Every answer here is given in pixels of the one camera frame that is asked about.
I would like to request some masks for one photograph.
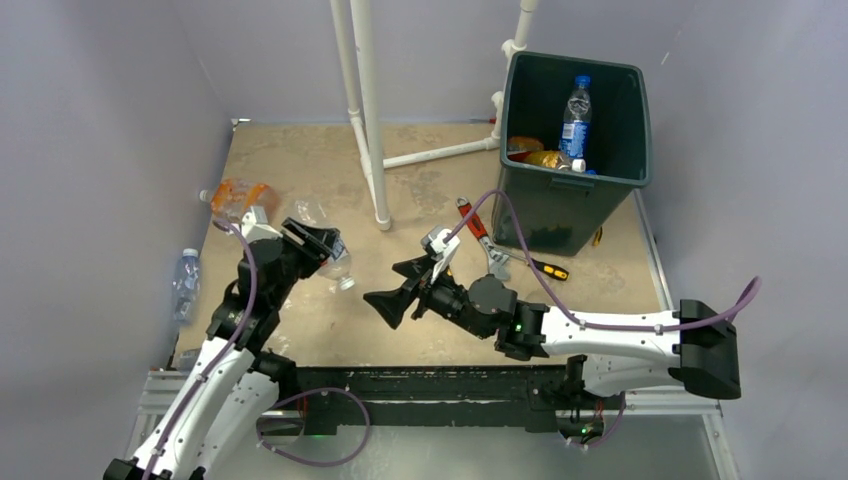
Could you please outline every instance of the wrench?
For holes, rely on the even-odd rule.
[[[468,211],[471,210],[471,204],[468,203],[467,198],[459,197],[456,199],[456,208],[459,209],[459,214],[465,217]],[[492,240],[489,238],[489,232],[486,231],[486,227],[483,226],[483,222],[480,221],[480,217],[476,213],[469,220],[468,229],[471,230],[474,238],[480,242],[480,245],[483,246],[483,251],[486,252],[489,273],[502,282],[509,280],[509,272],[505,267],[509,257],[492,243]]]

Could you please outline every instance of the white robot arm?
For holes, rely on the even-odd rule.
[[[574,392],[609,397],[633,388],[682,385],[708,398],[741,395],[736,331],[728,321],[668,331],[667,327],[715,315],[703,303],[684,300],[678,311],[638,315],[574,312],[592,324],[654,330],[586,328],[556,307],[519,300],[492,275],[476,280],[467,290],[457,284],[444,260],[453,258],[459,241],[442,240],[448,234],[437,227],[422,240],[425,255],[392,266],[406,277],[400,288],[365,294],[365,301],[390,327],[398,328],[406,309],[418,300],[413,319],[431,310],[479,338],[496,336],[495,350],[507,357],[572,357],[569,363],[579,363],[580,376],[571,379]]]

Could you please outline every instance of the plastic water bottle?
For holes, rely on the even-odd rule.
[[[186,248],[174,273],[174,322],[183,327],[194,322],[194,309],[200,293],[200,260],[197,250]]]
[[[592,121],[592,102],[589,100],[589,76],[578,75],[574,79],[574,91],[562,115],[562,136],[559,149],[571,158],[583,158],[589,122]]]
[[[327,213],[321,207],[321,203],[312,197],[301,198],[293,201],[286,208],[286,216],[306,225],[316,228],[333,228]],[[318,275],[336,282],[339,290],[347,290],[356,282],[350,276],[351,258],[350,252],[345,247],[341,235],[336,237],[333,252],[330,258],[318,269]]]

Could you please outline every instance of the white wall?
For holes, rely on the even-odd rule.
[[[0,476],[101,478],[230,126],[169,0],[2,2],[0,58]]]
[[[701,2],[652,89],[648,206],[676,298],[739,316],[746,479],[845,478],[848,3]]]
[[[231,117],[347,119],[329,0],[175,0]],[[638,65],[648,80],[695,0],[541,0],[535,51]],[[500,50],[519,0],[372,0],[380,109],[389,121],[494,115]]]

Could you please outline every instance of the purple cable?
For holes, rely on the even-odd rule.
[[[454,227],[453,230],[451,230],[451,232],[445,238],[445,242],[447,242],[448,240],[450,240],[451,238],[456,236],[456,234],[459,233],[460,230],[462,230],[462,227],[464,227],[465,224],[468,223],[471,220],[471,217],[475,213],[477,213],[477,209],[480,208],[480,205],[482,205],[483,202],[486,201],[487,198],[489,198],[489,197],[491,197],[492,195],[495,195],[495,194],[500,195],[501,198],[503,198],[504,201],[506,202],[507,207],[509,207],[509,212],[512,215],[512,225],[515,227],[515,232],[518,236],[518,243],[521,245],[521,250],[524,252],[524,256],[527,258],[527,265],[530,267],[530,270],[533,271],[533,275],[536,276],[536,279],[542,285],[542,288],[545,289],[545,292],[547,292],[548,295],[551,297],[551,300],[553,300],[554,303],[556,304],[556,306],[560,310],[562,310],[562,313],[565,314],[565,316],[568,317],[569,320],[580,325],[581,327],[594,328],[596,330],[609,330],[609,331],[616,331],[616,332],[662,333],[662,332],[677,332],[677,331],[683,331],[683,330],[692,330],[692,329],[695,329],[695,328],[706,327],[708,325],[712,325],[713,323],[719,322],[719,321],[724,320],[724,319],[727,319],[729,322],[732,322],[736,318],[736,315],[739,312],[741,312],[742,309],[747,307],[748,304],[751,303],[751,300],[753,300],[754,297],[757,296],[757,292],[760,291],[760,285],[762,284],[762,280],[760,280],[759,276],[756,276],[753,279],[751,279],[751,281],[745,287],[745,290],[742,291],[742,295],[739,296],[739,300],[736,301],[736,304],[733,305],[732,307],[730,307],[729,309],[725,310],[724,312],[719,313],[719,314],[714,315],[714,316],[709,317],[709,318],[704,318],[702,320],[692,322],[692,323],[685,323],[685,324],[682,324],[682,325],[660,325],[659,329],[657,329],[656,326],[604,325],[604,324],[601,324],[601,323],[593,323],[593,322],[587,322],[585,320],[580,320],[579,318],[577,318],[571,312],[571,310],[568,309],[568,307],[565,306],[564,303],[562,303],[562,300],[560,300],[559,297],[556,296],[553,289],[550,287],[550,285],[548,285],[548,282],[546,282],[545,279],[542,278],[542,274],[539,272],[539,270],[533,264],[533,262],[531,260],[531,256],[530,256],[530,249],[527,248],[527,242],[524,240],[524,235],[521,233],[521,225],[518,223],[518,216],[516,216],[516,214],[515,214],[515,208],[513,208],[512,202],[509,200],[509,196],[507,196],[506,192],[504,192],[503,190],[493,189],[493,190],[489,190],[488,192],[484,193],[483,196],[481,196],[480,199],[477,200],[477,203],[475,203],[474,206],[471,207],[471,210],[469,210],[468,213],[465,214],[465,217],[463,217],[462,220],[460,220],[459,224],[457,224],[457,226]]]
[[[250,265],[250,293],[247,296],[247,306],[244,309],[244,313],[241,316],[242,321],[239,322],[238,326],[236,326],[236,331],[230,335],[230,339],[227,340],[227,344],[224,345],[224,348],[218,352],[217,355],[206,365],[206,368],[200,374],[200,378],[208,378],[209,374],[218,365],[218,362],[221,361],[224,356],[227,355],[227,351],[230,347],[233,346],[234,343],[241,336],[241,332],[244,331],[248,322],[247,319],[250,318],[250,313],[253,311],[253,303],[256,301],[256,261],[253,259],[253,252],[250,251],[250,245],[247,243],[247,239],[239,231],[238,227],[229,223],[225,220],[215,219],[214,223],[216,226],[221,228],[222,230],[229,230],[232,234],[238,239],[239,243],[241,243],[242,248],[244,249],[244,254],[247,257],[247,263]],[[200,380],[195,378],[194,383],[189,387],[185,396],[180,403],[177,404],[177,407],[174,409],[173,415],[168,419],[168,422],[162,427],[162,435],[159,436],[159,441],[156,442],[156,451],[159,452],[165,446],[165,443],[168,441],[168,436],[171,434],[171,431],[176,426],[177,419],[179,419],[185,409],[188,407],[189,402],[197,395],[197,391],[200,390],[200,386],[203,384]],[[156,467],[156,460],[159,458],[158,455],[151,455],[150,461],[147,462],[147,467],[144,469],[144,473],[141,475],[141,480],[149,480],[150,475],[153,473],[153,469]]]
[[[336,388],[336,387],[316,388],[316,389],[313,389],[313,390],[307,390],[303,393],[299,393],[299,394],[294,395],[292,397],[289,397],[285,400],[277,402],[276,404],[274,404],[273,407],[271,407],[271,409],[284,407],[284,406],[290,404],[291,402],[294,402],[296,400],[300,400],[301,398],[305,398],[305,397],[308,397],[310,395],[315,395],[316,393],[321,393],[321,392],[333,392],[333,393],[340,393],[342,395],[346,395],[346,396],[350,397],[356,403],[356,406],[359,407],[360,410],[362,410],[362,415],[365,417],[365,433],[362,435],[362,441],[359,442],[359,445],[357,445],[356,449],[354,449],[354,451],[351,452],[350,455],[348,455],[348,456],[346,456],[346,457],[344,457],[340,460],[333,460],[332,462],[320,462],[320,461],[317,461],[317,460],[308,460],[306,458],[301,458],[301,457],[298,457],[297,455],[293,455],[291,453],[280,450],[277,447],[275,447],[275,446],[271,445],[270,443],[268,443],[267,441],[265,441],[265,439],[262,438],[262,433],[259,431],[259,427],[257,427],[256,428],[256,438],[259,439],[259,443],[263,447],[267,448],[269,451],[271,451],[273,453],[276,453],[277,455],[288,458],[289,460],[294,460],[297,463],[301,463],[303,465],[307,465],[307,466],[310,466],[310,467],[338,467],[339,465],[345,464],[345,463],[353,460],[353,458],[356,457],[357,455],[359,455],[359,453],[362,452],[362,449],[365,448],[365,444],[368,443],[368,437],[369,437],[369,435],[371,435],[371,416],[368,415],[368,410],[365,408],[365,404],[362,403],[362,400],[358,399],[356,397],[356,395],[348,392],[347,390],[342,390],[341,388]]]

